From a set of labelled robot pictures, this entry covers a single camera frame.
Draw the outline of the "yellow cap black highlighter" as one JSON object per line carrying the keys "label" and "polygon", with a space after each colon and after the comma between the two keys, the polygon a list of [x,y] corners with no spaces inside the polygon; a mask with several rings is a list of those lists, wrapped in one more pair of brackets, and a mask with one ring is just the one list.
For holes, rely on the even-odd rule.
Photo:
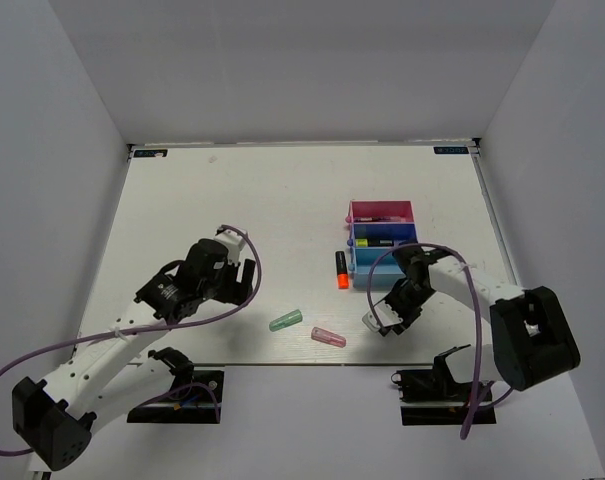
{"label": "yellow cap black highlighter", "polygon": [[399,239],[355,239],[353,246],[356,248],[391,248],[405,243],[405,240]]}

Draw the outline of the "purple ink refill pen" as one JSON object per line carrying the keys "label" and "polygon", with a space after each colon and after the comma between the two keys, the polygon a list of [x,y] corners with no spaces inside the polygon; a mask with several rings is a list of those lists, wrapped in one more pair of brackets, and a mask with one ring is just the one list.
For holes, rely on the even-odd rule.
{"label": "purple ink refill pen", "polygon": [[371,217],[355,217],[354,223],[402,223],[401,216],[371,216]]}

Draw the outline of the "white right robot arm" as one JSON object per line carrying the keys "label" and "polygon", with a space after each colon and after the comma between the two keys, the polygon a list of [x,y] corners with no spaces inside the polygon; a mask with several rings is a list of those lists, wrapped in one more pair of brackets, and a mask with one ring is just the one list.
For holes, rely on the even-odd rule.
{"label": "white right robot arm", "polygon": [[441,396],[454,399],[470,384],[491,381],[522,392],[580,365],[579,348],[551,289],[497,280],[442,245],[405,243],[388,254],[403,276],[381,300],[369,303],[363,321],[370,330],[404,333],[436,294],[474,315],[475,345],[447,351],[445,366],[433,374]]}

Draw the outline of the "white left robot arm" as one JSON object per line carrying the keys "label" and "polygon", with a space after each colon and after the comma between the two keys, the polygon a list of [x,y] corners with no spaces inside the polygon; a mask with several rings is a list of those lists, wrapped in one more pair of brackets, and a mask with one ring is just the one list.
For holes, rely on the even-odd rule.
{"label": "white left robot arm", "polygon": [[135,293],[108,338],[90,341],[40,381],[24,378],[13,388],[14,430],[49,470],[70,466],[94,434],[144,402],[210,390],[185,354],[154,344],[206,301],[240,307],[253,298],[256,263],[240,257],[246,244],[244,232],[230,228],[199,240]]}

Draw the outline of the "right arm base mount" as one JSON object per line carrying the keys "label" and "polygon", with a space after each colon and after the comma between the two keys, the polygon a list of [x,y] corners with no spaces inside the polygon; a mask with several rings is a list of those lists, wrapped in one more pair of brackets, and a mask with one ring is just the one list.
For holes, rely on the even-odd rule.
{"label": "right arm base mount", "polygon": [[398,370],[391,376],[397,388],[403,426],[462,426],[469,410],[472,383],[438,378],[433,369]]}

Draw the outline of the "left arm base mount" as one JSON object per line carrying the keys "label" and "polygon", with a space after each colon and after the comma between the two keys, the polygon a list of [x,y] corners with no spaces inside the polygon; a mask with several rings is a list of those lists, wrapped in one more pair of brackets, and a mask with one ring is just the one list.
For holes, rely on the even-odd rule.
{"label": "left arm base mount", "polygon": [[129,424],[216,425],[220,423],[224,369],[196,369],[187,387],[131,410]]}

